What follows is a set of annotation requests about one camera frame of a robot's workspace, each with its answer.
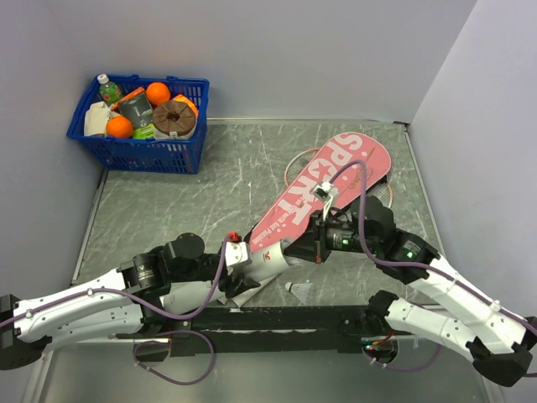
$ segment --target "food item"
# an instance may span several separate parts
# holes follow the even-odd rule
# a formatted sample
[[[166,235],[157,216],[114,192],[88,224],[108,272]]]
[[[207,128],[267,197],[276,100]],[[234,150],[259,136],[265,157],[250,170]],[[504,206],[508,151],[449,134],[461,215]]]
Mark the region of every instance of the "food item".
[[[125,97],[121,98],[119,101],[117,102],[114,102],[111,106],[110,106],[110,109],[112,109],[113,111],[115,111],[117,109],[117,107],[119,106],[119,103],[120,102],[123,102],[123,101],[127,101],[128,99],[130,98],[133,98],[133,97],[136,97],[137,95],[140,95],[140,94],[143,94],[145,90],[139,86],[137,89],[135,89],[134,91],[132,92],[129,92]]]
[[[99,95],[101,95],[102,100],[106,102],[108,106],[119,101],[123,97],[119,86],[117,86],[115,82],[110,81],[106,74],[99,75],[97,80],[101,84],[101,86],[99,86]]]
[[[194,134],[196,114],[186,102],[171,100],[155,108],[153,124],[164,139],[185,140]]]
[[[116,116],[107,123],[107,135],[117,139],[128,139],[133,135],[133,124],[124,116]]]
[[[149,84],[148,89],[145,90],[145,95],[155,106],[165,103],[171,98],[168,86],[162,82],[153,82]]]
[[[119,112],[132,122],[133,139],[150,139],[154,136],[153,107],[144,93],[121,101]]]
[[[110,108],[104,101],[92,103],[84,117],[84,135],[104,137],[109,118]]]
[[[198,117],[198,113],[199,113],[198,108],[196,107],[196,105],[194,105],[194,103],[190,99],[185,97],[183,94],[179,94],[177,97],[175,97],[174,101],[186,103],[190,107],[190,109],[194,111],[194,114],[196,115],[196,117]]]

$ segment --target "white wall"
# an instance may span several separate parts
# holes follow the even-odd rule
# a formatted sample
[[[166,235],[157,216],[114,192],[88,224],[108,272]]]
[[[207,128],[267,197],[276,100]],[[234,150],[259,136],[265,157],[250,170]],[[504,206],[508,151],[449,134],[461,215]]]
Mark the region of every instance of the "white wall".
[[[86,75],[40,0],[0,12],[0,295],[68,286],[100,168],[65,137]],[[0,372],[20,401],[31,367]]]
[[[209,116],[410,122],[476,0],[46,0],[88,74],[203,76]]]
[[[448,257],[525,316],[537,315],[535,20],[535,1],[478,1],[410,125]],[[536,392],[522,380],[507,397]]]

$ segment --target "plastic bottle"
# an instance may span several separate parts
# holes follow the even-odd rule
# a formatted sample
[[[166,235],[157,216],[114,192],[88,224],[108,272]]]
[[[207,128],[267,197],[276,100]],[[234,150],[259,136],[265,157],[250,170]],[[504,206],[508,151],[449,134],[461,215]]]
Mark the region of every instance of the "plastic bottle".
[[[115,82],[110,81],[106,74],[99,75],[97,80],[101,84],[99,87],[99,94],[101,95],[102,100],[106,102],[108,106],[123,98],[123,94],[121,93],[119,86],[117,86]]]

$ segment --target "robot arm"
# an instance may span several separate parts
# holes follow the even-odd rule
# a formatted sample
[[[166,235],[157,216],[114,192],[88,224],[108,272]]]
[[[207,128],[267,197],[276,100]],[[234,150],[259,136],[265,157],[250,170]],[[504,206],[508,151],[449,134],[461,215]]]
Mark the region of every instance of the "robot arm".
[[[322,200],[328,191],[331,188],[325,182],[315,187],[314,194]],[[386,275],[426,294],[453,316],[429,312],[381,291],[369,307],[394,330],[412,332],[454,349],[500,385],[513,385],[524,376],[532,359],[529,350],[537,343],[537,320],[502,308],[423,239],[396,228],[392,211],[376,197],[365,199],[367,203],[356,200],[351,204],[350,218],[344,222],[315,212],[306,232],[284,253],[317,263],[324,262],[332,250],[368,254]]]
[[[365,186],[364,196],[345,212],[350,213],[345,221],[330,214],[337,197],[331,183],[320,184],[314,193],[326,199],[326,207],[310,216],[306,231],[290,245],[277,243],[250,254],[248,244],[232,234],[223,251],[205,254],[201,238],[186,233],[99,279],[56,295],[28,301],[0,298],[0,369],[30,364],[43,351],[85,338],[113,333],[151,336],[162,327],[160,315],[175,320],[193,317],[196,308],[210,300],[208,288],[194,297],[172,290],[174,282],[213,280],[211,289],[216,293],[209,294],[214,299],[231,298],[288,269],[295,259],[319,264],[338,250],[367,254],[386,275],[423,292],[453,316],[380,291],[368,310],[392,329],[457,351],[500,385],[513,385],[526,374],[532,359],[529,350],[537,343],[535,318],[506,311],[423,239],[396,228],[393,213],[375,197],[365,197]],[[151,311],[146,302],[153,305]],[[155,307],[160,315],[153,312]],[[177,315],[192,309],[196,311]]]

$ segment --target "black metal base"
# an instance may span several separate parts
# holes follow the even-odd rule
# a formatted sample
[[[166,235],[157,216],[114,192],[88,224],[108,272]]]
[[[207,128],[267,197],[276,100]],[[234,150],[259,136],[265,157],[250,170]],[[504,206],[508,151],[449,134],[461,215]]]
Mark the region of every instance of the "black metal base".
[[[174,330],[205,334],[217,353],[336,350],[361,353],[361,338],[382,336],[391,328],[366,306],[289,306],[206,308],[192,322],[170,322]],[[172,357],[208,353],[203,340],[178,334]]]

